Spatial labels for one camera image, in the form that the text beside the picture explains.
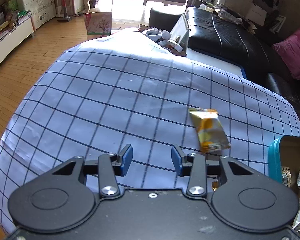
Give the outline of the gold candy packet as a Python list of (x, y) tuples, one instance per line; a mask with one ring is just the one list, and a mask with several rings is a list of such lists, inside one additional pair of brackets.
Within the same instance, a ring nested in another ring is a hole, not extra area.
[(215, 192), (219, 188), (219, 182), (216, 181), (216, 180), (212, 181), (211, 182), (211, 187), (212, 187), (213, 192)]

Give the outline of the orange yellow snack packet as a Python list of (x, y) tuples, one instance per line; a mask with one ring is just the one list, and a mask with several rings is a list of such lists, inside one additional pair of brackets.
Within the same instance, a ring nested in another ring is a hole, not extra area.
[(230, 142), (215, 109), (190, 108), (189, 114), (195, 126), (202, 153), (230, 148)]

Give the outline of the blue checked tablecloth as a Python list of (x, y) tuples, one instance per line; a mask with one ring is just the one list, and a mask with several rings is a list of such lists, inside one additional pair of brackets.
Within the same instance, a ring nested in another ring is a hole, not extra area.
[(247, 79), (175, 56), (138, 31), (78, 44), (51, 64), (25, 95), (0, 139), (0, 226), (15, 226), (8, 199), (66, 160), (95, 160), (133, 146), (120, 189), (185, 188), (171, 147), (199, 153), (189, 109), (215, 109), (231, 147), (223, 150), (267, 174), (269, 145), (300, 137), (292, 105)]

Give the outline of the brown patterned snack packet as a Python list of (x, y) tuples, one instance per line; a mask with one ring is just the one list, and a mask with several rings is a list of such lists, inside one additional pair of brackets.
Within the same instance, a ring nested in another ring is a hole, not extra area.
[(286, 187), (291, 187), (292, 175), (289, 167), (286, 166), (281, 167), (281, 179), (283, 185), (285, 185)]

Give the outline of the teal metal tin box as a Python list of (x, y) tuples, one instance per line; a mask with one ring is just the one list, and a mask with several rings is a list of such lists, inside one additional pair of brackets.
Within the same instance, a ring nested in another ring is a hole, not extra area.
[(297, 178), (300, 170), (300, 137), (284, 135), (275, 139), (268, 148), (268, 176), (283, 182), (282, 169), (290, 171), (289, 188), (300, 197)]

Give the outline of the black leather sofa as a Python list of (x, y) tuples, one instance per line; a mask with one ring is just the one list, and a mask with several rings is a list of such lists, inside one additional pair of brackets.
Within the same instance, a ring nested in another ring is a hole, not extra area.
[(300, 80), (292, 77), (288, 66), (274, 49), (276, 37), (263, 30), (251, 34), (241, 24), (219, 18), (211, 12), (189, 7), (185, 12), (190, 34), (188, 47), (244, 70), (246, 78), (266, 86), (269, 73), (288, 83), (288, 88), (300, 102)]

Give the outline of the pink tree gift bag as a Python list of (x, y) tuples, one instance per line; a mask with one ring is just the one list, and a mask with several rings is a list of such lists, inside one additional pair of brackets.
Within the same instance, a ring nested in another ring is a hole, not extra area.
[(91, 12), (83, 14), (88, 35), (109, 36), (112, 28), (112, 12)]

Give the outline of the red stick vacuum cleaner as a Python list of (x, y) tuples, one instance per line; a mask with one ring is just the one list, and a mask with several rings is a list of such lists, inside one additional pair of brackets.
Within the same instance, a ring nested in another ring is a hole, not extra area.
[(66, 7), (66, 0), (62, 1), (62, 9), (63, 9), (63, 17), (58, 17), (58, 22), (70, 22), (72, 20), (72, 17), (68, 15), (67, 7)]

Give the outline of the magenta cushion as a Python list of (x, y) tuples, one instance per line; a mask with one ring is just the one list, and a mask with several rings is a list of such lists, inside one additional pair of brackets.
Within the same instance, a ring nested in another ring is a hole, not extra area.
[(300, 29), (282, 42), (274, 44), (273, 49), (286, 64), (291, 76), (300, 80)]

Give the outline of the low white shelf unit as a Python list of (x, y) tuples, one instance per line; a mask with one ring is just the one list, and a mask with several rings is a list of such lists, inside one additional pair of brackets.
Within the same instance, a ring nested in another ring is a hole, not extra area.
[(22, 24), (16, 26), (0, 39), (0, 64), (26, 38), (34, 36), (32, 18), (28, 17)]

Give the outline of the black white picture poster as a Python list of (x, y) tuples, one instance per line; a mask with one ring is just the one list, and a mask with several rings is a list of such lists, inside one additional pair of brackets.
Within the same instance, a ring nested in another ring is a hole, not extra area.
[(277, 23), (276, 18), (283, 4), (284, 0), (253, 0), (246, 18), (260, 26), (271, 21)]

